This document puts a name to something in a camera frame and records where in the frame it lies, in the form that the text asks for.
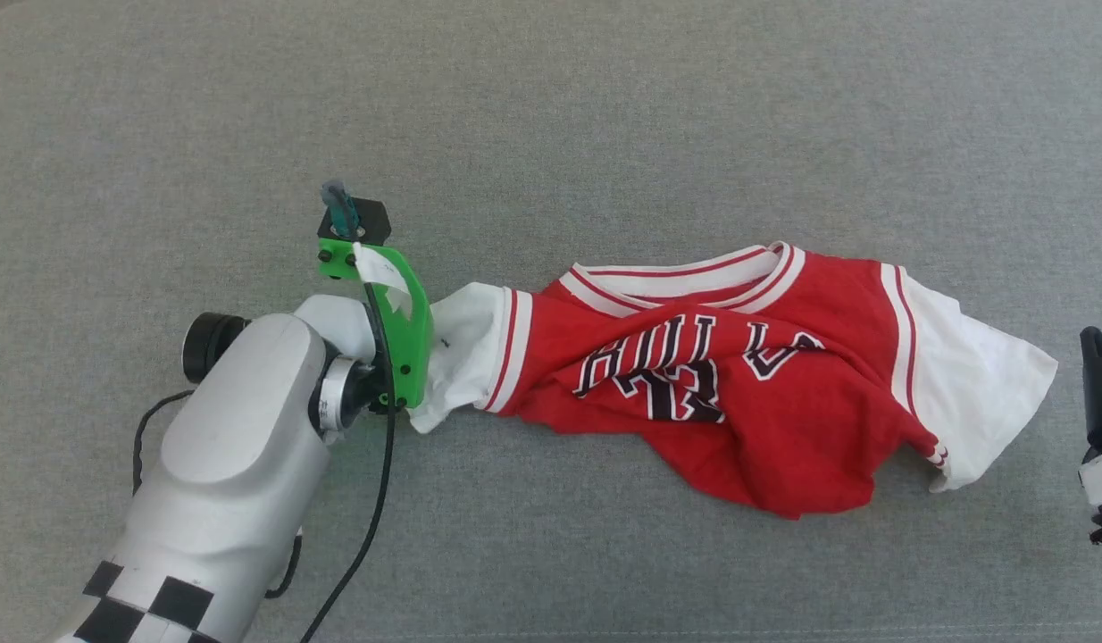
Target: red and white stripe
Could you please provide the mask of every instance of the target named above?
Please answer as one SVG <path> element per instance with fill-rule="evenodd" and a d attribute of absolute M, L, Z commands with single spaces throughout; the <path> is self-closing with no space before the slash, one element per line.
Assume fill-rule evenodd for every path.
<path fill-rule="evenodd" d="M 942 443 L 936 443 L 936 448 L 931 449 L 931 456 L 928 456 L 926 460 L 936 464 L 936 468 L 943 469 L 948 464 L 948 448 Z"/>
<path fill-rule="evenodd" d="M 739 312 L 756 312 L 788 292 L 801 274 L 804 260 L 806 253 L 800 248 L 776 243 L 768 248 L 750 246 L 714 259 L 673 267 L 605 265 L 587 268 L 574 265 L 559 283 L 597 312 L 629 317 L 666 304 L 673 298 L 738 288 L 760 280 L 741 296 L 705 303 Z"/>
<path fill-rule="evenodd" d="M 897 399 L 914 418 L 917 415 L 916 403 L 911 395 L 911 385 L 916 372 L 916 321 L 905 297 L 905 269 L 898 265 L 880 265 L 880 282 L 888 297 L 893 312 L 897 314 L 897 361 L 893 363 L 893 397 Z"/>
<path fill-rule="evenodd" d="M 503 289 L 503 314 L 507 320 L 503 329 L 501 350 L 495 367 L 491 395 L 483 404 L 484 410 L 498 412 L 510 401 L 523 371 L 523 358 L 527 355 L 527 341 L 531 332 L 531 296 L 521 290 Z"/>

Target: gray fabric surface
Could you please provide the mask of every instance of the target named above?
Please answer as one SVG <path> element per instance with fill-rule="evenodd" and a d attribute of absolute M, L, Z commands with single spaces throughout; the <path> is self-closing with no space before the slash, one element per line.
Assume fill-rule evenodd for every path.
<path fill-rule="evenodd" d="M 906 265 L 1061 368 L 979 483 L 930 495 L 905 452 L 868 507 L 797 523 L 636 439 L 403 430 L 320 641 L 1102 641 L 1076 476 L 1102 0 L 29 0 L 0 11 L 0 642 L 118 536 L 197 312 L 354 292 L 314 269 L 333 176 L 388 204 L 433 298 L 785 239 Z M 379 431 L 334 449 L 250 640 L 296 640 L 350 559 Z"/>

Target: red jersey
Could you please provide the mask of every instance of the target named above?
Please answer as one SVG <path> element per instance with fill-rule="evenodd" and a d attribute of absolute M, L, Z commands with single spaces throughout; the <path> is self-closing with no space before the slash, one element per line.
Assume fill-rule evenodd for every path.
<path fill-rule="evenodd" d="M 775 244 L 679 267 L 575 265 L 542 293 L 432 307 L 426 432 L 456 406 L 640 435 L 691 485 L 796 517 L 866 504 L 901 443 L 975 481 L 1057 364 L 903 268 Z"/>

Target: printed number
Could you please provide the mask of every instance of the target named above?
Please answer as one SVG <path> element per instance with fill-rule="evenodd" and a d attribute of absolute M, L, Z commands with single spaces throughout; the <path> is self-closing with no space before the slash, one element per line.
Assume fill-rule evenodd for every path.
<path fill-rule="evenodd" d="M 619 375 L 615 384 L 626 398 L 646 392 L 646 416 L 650 420 L 725 420 L 717 407 L 719 367 L 712 360 Z"/>

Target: red fabric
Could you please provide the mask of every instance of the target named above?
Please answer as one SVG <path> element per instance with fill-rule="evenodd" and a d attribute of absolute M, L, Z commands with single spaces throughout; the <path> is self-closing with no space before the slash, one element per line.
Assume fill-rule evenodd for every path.
<path fill-rule="evenodd" d="M 899 443 L 934 451 L 890 393 L 897 313 L 877 261 L 809 254 L 757 314 L 677 298 L 616 319 L 559 281 L 533 298 L 503 415 L 641 435 L 702 492 L 785 517 L 841 512 L 871 500 Z"/>

